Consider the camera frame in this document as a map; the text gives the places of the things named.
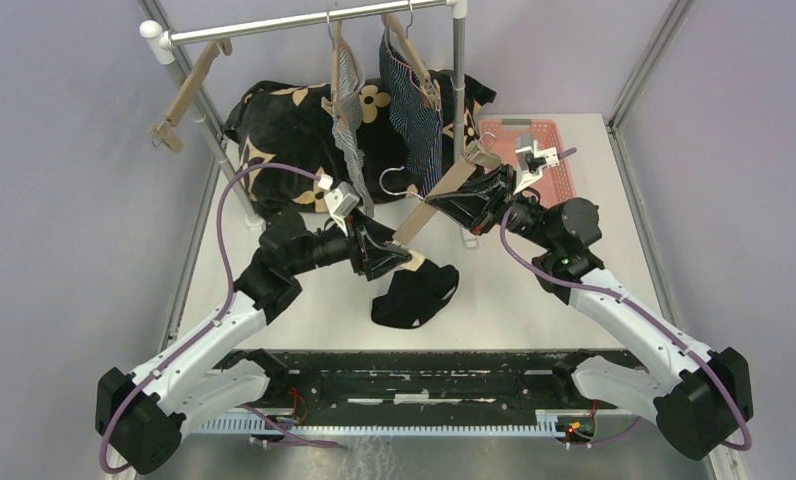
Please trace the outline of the beige clip hanger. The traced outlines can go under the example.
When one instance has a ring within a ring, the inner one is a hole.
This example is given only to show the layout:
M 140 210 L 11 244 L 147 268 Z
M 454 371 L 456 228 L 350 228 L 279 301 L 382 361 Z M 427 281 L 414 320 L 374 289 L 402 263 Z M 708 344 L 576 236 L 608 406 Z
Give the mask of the beige clip hanger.
M 481 139 L 472 142 L 435 187 L 410 213 L 388 244 L 393 252 L 385 269 L 416 269 L 423 256 L 410 248 L 411 241 L 437 215 L 442 214 L 461 228 L 460 245 L 465 250 L 479 246 L 484 223 L 494 216 L 487 204 L 498 190 L 498 174 L 503 171 L 499 155 Z

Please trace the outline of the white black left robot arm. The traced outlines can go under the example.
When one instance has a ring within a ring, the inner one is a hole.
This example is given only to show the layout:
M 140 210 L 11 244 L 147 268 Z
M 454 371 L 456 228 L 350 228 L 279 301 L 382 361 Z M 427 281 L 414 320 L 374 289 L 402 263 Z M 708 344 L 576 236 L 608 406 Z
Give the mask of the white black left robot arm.
M 340 262 L 349 262 L 368 280 L 399 268 L 418 269 L 423 256 L 392 236 L 391 229 L 359 211 L 316 231 L 294 210 L 269 219 L 250 263 L 238 278 L 229 278 L 226 297 L 204 320 L 130 372 L 112 368 L 100 378 L 95 427 L 102 437 L 102 470 L 150 473 L 211 419 L 256 400 L 268 407 L 281 404 L 289 390 L 283 374 L 254 360 L 221 373 L 213 368 L 295 302 L 302 273 Z

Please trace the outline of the black underwear cream waistband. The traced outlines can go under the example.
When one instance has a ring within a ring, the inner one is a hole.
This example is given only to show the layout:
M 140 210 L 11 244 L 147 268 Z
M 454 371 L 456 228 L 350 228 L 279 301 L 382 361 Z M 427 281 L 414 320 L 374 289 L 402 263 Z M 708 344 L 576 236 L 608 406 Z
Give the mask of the black underwear cream waistband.
M 453 265 L 424 260 L 416 270 L 393 275 L 387 292 L 372 300 L 370 318 L 383 327 L 420 328 L 450 303 L 459 282 L 460 273 Z

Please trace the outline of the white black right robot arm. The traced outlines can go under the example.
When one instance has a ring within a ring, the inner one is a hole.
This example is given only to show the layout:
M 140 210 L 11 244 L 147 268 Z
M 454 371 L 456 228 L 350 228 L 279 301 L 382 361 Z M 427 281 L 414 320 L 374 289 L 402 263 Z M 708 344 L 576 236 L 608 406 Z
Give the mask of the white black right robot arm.
M 644 306 L 591 251 L 602 237 L 599 208 L 573 197 L 544 207 L 525 196 L 509 166 L 469 180 L 426 204 L 481 235 L 499 228 L 504 250 L 563 304 L 589 317 L 642 365 L 624 367 L 576 353 L 551 384 L 555 400 L 590 399 L 654 424 L 679 453 L 701 460 L 718 446 L 748 451 L 754 415 L 749 364 L 733 348 L 716 351 Z

